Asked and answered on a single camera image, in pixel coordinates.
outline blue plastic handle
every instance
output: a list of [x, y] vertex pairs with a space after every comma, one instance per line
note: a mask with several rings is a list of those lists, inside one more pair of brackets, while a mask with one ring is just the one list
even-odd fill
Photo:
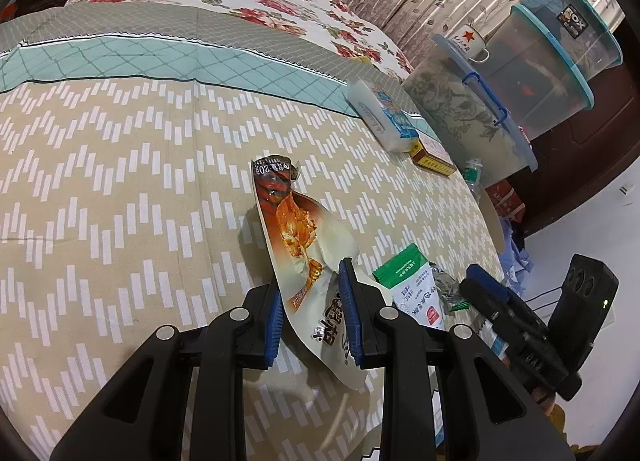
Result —
[[497, 127], [497, 126], [503, 125], [504, 121], [509, 116], [509, 111], [507, 110], [507, 108], [504, 105], [502, 105], [502, 103], [500, 103], [500, 100], [498, 99], [498, 97], [494, 94], [494, 92], [491, 90], [488, 84], [484, 81], [484, 79], [478, 74], [478, 72], [471, 71], [467, 74], [467, 76], [465, 76], [462, 79], [462, 83], [465, 86], [468, 85], [467, 82], [469, 81], [470, 77], [475, 77], [475, 79], [478, 80], [478, 83], [482, 86], [482, 89], [484, 89], [484, 92], [491, 99], [491, 101], [496, 105], [496, 107], [498, 107], [498, 111], [502, 113], [502, 116], [500, 117], [500, 119], [494, 122], [494, 126]]

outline clear plastic container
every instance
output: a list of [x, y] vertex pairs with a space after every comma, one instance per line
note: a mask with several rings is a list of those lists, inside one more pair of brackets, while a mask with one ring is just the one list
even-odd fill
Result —
[[560, 42], [586, 80], [622, 64], [622, 50], [588, 0], [520, 0]]
[[521, 168], [538, 168], [533, 151], [507, 109], [455, 45], [434, 35], [436, 50], [402, 83], [460, 170], [482, 163], [490, 186]]
[[489, 58], [474, 65], [530, 140], [593, 107], [580, 70], [524, 6], [512, 6], [487, 50]]

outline torn snack packaging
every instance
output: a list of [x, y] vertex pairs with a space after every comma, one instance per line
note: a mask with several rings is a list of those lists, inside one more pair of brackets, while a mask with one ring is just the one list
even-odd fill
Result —
[[[329, 210], [292, 190], [297, 170], [289, 158], [260, 158], [252, 162], [252, 174], [260, 222], [291, 326], [338, 380], [351, 389], [362, 388], [366, 371], [350, 355], [338, 291], [338, 265], [345, 257], [355, 262], [357, 242]], [[358, 269], [356, 276], [381, 288]], [[388, 295], [385, 300], [391, 304]]]

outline blue cloth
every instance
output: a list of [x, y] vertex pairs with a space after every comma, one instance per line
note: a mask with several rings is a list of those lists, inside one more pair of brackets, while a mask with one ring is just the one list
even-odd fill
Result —
[[533, 262], [529, 260], [529, 254], [524, 248], [518, 250], [516, 243], [511, 239], [513, 229], [508, 219], [500, 218], [502, 225], [502, 235], [504, 236], [505, 250], [498, 255], [500, 266], [507, 280], [507, 286], [515, 291], [520, 297], [524, 294], [524, 281], [533, 269]]

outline silver screw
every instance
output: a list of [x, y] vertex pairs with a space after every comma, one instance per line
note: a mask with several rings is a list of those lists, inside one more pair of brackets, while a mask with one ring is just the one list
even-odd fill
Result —
[[156, 338], [160, 340], [169, 340], [175, 334], [175, 329], [171, 326], [162, 326], [156, 331]]
[[471, 328], [469, 326], [464, 325], [464, 324], [459, 324], [459, 325], [455, 326], [453, 328], [453, 333], [458, 338], [462, 338], [462, 340], [466, 340], [468, 338], [471, 338], [471, 335], [473, 335], [473, 332], [471, 331]]
[[229, 313], [229, 317], [231, 317], [231, 320], [242, 322], [242, 320], [249, 318], [249, 311], [244, 307], [236, 307], [235, 309], [231, 310], [231, 313]]
[[380, 316], [386, 320], [394, 320], [398, 318], [398, 310], [391, 306], [385, 306], [380, 310]]

